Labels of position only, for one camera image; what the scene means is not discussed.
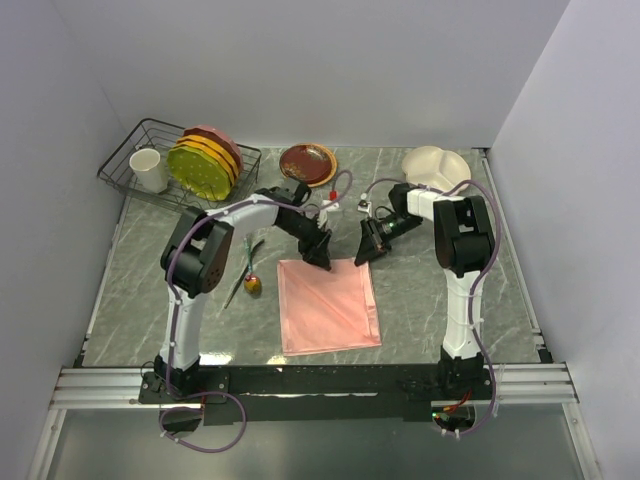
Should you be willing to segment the pink satin napkin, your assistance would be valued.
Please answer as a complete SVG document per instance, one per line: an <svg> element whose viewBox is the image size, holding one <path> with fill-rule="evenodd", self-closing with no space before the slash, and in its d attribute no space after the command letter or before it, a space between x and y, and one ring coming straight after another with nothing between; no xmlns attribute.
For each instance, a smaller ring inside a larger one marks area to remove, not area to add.
<svg viewBox="0 0 640 480"><path fill-rule="evenodd" d="M382 344L370 267L352 258L329 271L301 260L277 266L282 351L332 353Z"/></svg>

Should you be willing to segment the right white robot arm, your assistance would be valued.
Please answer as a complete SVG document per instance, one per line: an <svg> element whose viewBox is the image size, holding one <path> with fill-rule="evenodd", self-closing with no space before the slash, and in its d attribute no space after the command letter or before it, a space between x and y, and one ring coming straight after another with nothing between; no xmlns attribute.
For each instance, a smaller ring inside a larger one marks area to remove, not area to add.
<svg viewBox="0 0 640 480"><path fill-rule="evenodd" d="M388 194L392 208L381 218L360 221L361 240L355 264L377 260L392 241L429 221L436 259L447 286L447 324L437 363L440 392L457 399L491 382L482 343L482 293L498 246L485 200L427 186L398 183Z"/></svg>

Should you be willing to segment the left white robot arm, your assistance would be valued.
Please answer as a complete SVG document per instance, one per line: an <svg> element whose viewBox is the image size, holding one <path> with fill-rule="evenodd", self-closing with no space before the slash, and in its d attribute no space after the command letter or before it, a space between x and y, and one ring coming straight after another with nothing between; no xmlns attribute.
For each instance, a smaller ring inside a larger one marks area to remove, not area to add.
<svg viewBox="0 0 640 480"><path fill-rule="evenodd" d="M204 307L207 295L224 275L234 242L275 226L298 241L304 262L331 269L331 232L307 216L304 205L310 194L305 182L288 179L234 204L208 210L189 207L181 215L160 260L168 286L169 317L154 360L154 372L173 400L185 402L197 393Z"/></svg>

